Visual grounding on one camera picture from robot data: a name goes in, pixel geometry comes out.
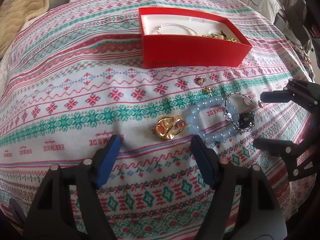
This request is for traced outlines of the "red gold earring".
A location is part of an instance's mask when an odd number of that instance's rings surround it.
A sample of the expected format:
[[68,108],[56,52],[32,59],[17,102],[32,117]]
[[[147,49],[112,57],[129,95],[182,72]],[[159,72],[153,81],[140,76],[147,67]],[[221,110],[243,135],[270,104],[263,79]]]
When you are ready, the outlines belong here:
[[194,79],[194,82],[195,82],[197,85],[199,85],[199,86],[203,85],[203,83],[204,83],[205,81],[206,81],[206,78],[200,77],[200,76],[197,76],[197,77],[195,77],[195,79]]

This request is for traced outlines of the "gold ring brooch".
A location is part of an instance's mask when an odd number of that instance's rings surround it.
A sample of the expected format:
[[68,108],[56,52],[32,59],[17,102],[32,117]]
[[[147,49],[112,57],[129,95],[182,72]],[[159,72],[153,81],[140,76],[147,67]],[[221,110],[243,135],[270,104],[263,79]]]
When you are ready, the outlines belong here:
[[183,132],[185,121],[180,115],[165,115],[158,119],[155,133],[164,140],[172,140]]

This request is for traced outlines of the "red jewelry box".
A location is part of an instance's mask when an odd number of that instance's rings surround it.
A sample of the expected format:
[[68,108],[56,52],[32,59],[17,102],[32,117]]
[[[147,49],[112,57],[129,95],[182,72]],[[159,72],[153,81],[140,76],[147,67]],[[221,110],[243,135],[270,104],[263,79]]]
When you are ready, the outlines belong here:
[[144,68],[238,67],[252,49],[227,18],[188,9],[139,8]]

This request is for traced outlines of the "patterned knit bedspread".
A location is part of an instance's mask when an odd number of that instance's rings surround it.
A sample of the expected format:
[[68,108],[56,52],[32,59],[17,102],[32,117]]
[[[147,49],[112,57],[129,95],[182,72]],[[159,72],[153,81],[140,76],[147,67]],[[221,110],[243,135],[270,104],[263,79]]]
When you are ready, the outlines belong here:
[[[140,7],[199,10],[228,18],[252,49],[237,68],[144,69]],[[213,191],[191,155],[190,134],[167,141],[159,118],[206,99],[246,94],[254,102],[309,75],[284,35],[239,0],[82,0],[25,27],[1,62],[1,211],[27,213],[51,165],[76,165],[111,135],[123,145],[98,193],[119,239],[192,239]]]

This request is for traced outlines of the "beige fleece blanket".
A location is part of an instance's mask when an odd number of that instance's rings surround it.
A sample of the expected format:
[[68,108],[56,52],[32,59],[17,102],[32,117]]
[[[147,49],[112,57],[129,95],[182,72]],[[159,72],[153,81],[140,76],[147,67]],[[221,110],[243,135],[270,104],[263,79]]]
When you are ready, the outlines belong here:
[[23,25],[48,9],[49,0],[4,0],[1,4],[1,57]]

